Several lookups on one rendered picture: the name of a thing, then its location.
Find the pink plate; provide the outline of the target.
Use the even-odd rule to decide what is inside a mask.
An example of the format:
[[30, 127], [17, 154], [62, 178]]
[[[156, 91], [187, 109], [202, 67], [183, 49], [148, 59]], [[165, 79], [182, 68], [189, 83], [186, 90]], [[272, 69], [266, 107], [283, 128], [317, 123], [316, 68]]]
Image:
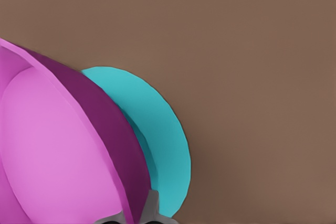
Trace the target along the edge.
[[86, 76], [0, 39], [0, 220], [138, 224], [150, 176], [119, 107]]

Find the blue plate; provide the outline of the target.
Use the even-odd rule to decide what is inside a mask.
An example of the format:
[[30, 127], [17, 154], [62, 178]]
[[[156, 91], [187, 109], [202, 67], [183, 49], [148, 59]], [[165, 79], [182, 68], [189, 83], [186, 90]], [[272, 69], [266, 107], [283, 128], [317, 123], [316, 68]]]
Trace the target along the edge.
[[114, 67], [82, 73], [119, 107], [144, 152], [152, 189], [159, 193], [159, 213], [173, 217], [191, 182], [191, 156], [182, 125], [160, 93], [140, 77]]

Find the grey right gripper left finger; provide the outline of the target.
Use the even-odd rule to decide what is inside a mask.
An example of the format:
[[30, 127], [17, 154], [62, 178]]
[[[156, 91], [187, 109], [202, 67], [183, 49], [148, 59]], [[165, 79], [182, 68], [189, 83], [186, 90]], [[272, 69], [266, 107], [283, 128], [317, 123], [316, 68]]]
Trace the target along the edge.
[[127, 224], [127, 222], [123, 211], [121, 211], [118, 214], [99, 219], [94, 224]]

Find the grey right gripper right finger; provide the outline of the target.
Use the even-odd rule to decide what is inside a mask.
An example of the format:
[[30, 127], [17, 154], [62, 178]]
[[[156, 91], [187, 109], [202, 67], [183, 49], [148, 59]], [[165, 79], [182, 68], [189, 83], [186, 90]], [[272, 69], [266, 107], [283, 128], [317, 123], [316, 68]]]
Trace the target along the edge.
[[159, 192], [150, 190], [139, 224], [175, 224], [175, 220], [159, 213]]

